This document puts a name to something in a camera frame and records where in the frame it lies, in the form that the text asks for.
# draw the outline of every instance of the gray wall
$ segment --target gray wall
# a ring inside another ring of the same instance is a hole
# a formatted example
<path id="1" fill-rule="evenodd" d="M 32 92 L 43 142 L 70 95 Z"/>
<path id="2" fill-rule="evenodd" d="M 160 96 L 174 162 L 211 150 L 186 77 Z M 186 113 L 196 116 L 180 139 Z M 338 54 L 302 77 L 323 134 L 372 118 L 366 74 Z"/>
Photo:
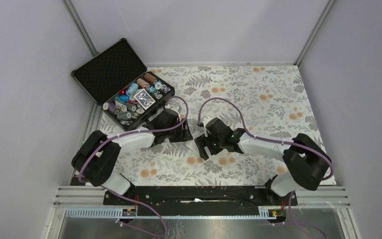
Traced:
<path id="1" fill-rule="evenodd" d="M 337 1 L 300 70 L 361 235 L 382 238 L 382 1 Z"/>
<path id="2" fill-rule="evenodd" d="M 60 0 L 0 1 L 0 239 L 37 239 L 66 183 L 90 98 L 91 57 Z"/>
<path id="3" fill-rule="evenodd" d="M 144 63 L 292 63 L 327 0 L 73 0 L 96 48 Z"/>

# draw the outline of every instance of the case lid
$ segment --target case lid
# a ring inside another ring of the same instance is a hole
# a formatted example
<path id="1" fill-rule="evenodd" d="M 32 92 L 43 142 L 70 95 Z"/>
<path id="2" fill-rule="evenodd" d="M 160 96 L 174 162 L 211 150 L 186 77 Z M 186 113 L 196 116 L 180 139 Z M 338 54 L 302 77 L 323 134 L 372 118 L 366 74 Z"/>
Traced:
<path id="1" fill-rule="evenodd" d="M 123 38 L 74 70 L 72 76 L 102 105 L 146 71 L 147 67 Z"/>

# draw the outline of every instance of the floral tablecloth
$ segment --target floral tablecloth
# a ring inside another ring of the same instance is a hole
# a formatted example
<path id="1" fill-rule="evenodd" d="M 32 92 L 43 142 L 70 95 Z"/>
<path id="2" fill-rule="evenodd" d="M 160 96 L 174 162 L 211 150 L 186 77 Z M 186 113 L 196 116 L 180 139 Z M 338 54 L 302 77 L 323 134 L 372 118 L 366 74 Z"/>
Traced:
<path id="1" fill-rule="evenodd" d="M 193 137 L 200 136 L 196 126 L 201 104 L 211 97 L 234 102 L 244 114 L 254 134 L 293 137 L 299 132 L 312 137 L 323 149 L 314 115 L 296 66 L 162 67 L 149 68 L 175 87 L 189 107 L 188 123 Z M 179 100 L 180 114 L 185 107 Z M 242 127 L 239 115 L 227 103 L 210 102 L 203 117 L 218 117 L 232 129 Z M 100 130 L 106 134 L 123 132 L 103 114 Z M 135 185 L 262 185 L 276 174 L 284 173 L 284 163 L 261 155 L 230 153 L 226 150 L 204 161 L 184 142 L 163 143 L 150 149 L 129 152 L 118 157 L 115 169 Z M 322 184 L 336 184 L 334 177 Z"/>

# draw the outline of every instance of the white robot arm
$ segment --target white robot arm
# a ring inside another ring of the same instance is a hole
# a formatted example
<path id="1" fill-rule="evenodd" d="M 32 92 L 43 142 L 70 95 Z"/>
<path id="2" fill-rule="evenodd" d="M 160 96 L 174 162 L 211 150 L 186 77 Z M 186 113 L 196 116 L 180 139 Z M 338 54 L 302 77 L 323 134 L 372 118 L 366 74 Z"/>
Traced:
<path id="1" fill-rule="evenodd" d="M 138 130 L 144 131 L 147 128 L 141 127 Z M 123 155 L 130 151 L 135 151 L 139 148 L 149 148 L 153 145 L 155 135 L 152 133 L 139 133 L 128 135 L 112 142 L 120 146 L 119 155 Z M 110 177 L 101 185 L 120 195 L 123 195 L 131 186 L 131 183 L 119 173 L 112 171 Z"/>
<path id="2" fill-rule="evenodd" d="M 209 154 L 215 155 L 226 149 L 229 152 L 258 154 L 285 162 L 288 171 L 276 175 L 266 183 L 266 187 L 281 197 L 299 188 L 316 190 L 329 168 L 323 159 L 312 152 L 283 144 L 286 141 L 294 141 L 329 158 L 306 134 L 300 133 L 295 138 L 258 135 L 276 141 L 267 142 L 255 139 L 242 128 L 233 131 L 218 118 L 203 119 L 202 126 L 205 133 L 194 141 L 188 142 L 187 146 L 205 160 L 209 158 Z"/>

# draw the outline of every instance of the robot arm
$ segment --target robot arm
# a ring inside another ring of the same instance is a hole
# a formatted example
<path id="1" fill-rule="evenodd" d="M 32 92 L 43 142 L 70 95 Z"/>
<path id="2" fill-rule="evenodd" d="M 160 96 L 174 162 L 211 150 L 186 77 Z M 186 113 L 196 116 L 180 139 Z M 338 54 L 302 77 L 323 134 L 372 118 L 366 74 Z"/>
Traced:
<path id="1" fill-rule="evenodd" d="M 226 149 L 229 152 L 259 154 L 285 162 L 288 171 L 276 175 L 265 184 L 268 189 L 279 196 L 284 196 L 299 188 L 316 190 L 329 168 L 323 159 L 310 151 L 293 145 L 256 140 L 249 136 L 243 128 L 233 131 L 218 118 L 204 119 L 202 126 L 205 134 L 196 138 L 194 142 L 189 142 L 187 146 L 204 160 L 209 158 L 209 154 L 215 155 Z M 264 137 L 302 144 L 320 152 L 330 160 L 306 134 L 300 133 L 295 138 L 272 138 L 267 135 Z"/>
<path id="2" fill-rule="evenodd" d="M 164 129 L 178 124 L 179 121 L 180 119 L 177 112 L 165 109 L 151 122 L 139 128 L 137 131 Z M 71 165 L 80 171 L 92 152 L 102 142 L 111 138 L 111 136 L 112 135 L 106 135 L 99 130 L 94 131 L 74 156 Z M 165 142 L 166 139 L 169 139 L 170 142 L 192 140 L 188 123 L 185 122 L 182 126 L 170 131 L 136 133 L 109 142 L 89 162 L 83 172 L 83 177 L 95 187 L 102 186 L 123 195 L 130 188 L 131 183 L 122 175 L 113 171 L 118 156 L 140 148 L 155 146 Z"/>

